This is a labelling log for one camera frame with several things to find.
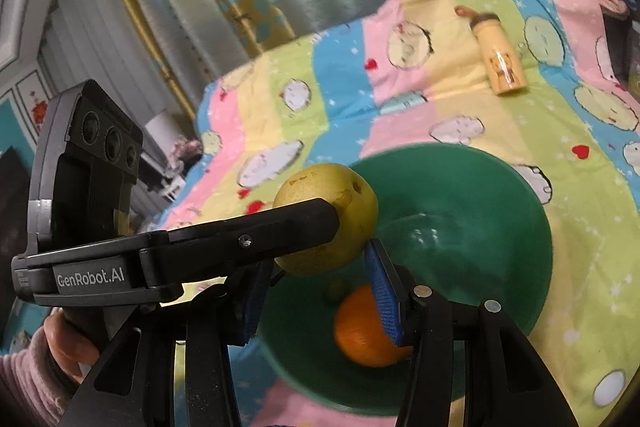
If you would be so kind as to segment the pink left sleeve forearm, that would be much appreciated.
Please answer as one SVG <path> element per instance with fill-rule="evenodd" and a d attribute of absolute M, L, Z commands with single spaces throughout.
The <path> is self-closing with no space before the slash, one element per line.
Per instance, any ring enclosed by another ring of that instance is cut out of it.
<path fill-rule="evenodd" d="M 0 426 L 57 426 L 78 389 L 55 362 L 44 329 L 29 346 L 1 357 Z"/>

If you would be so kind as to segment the person's left hand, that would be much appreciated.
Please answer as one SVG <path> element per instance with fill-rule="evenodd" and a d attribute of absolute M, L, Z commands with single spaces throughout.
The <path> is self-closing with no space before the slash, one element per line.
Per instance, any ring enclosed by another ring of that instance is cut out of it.
<path fill-rule="evenodd" d="M 56 364 L 72 381 L 81 384 L 99 360 L 99 350 L 67 322 L 62 311 L 49 315 L 43 330 Z"/>

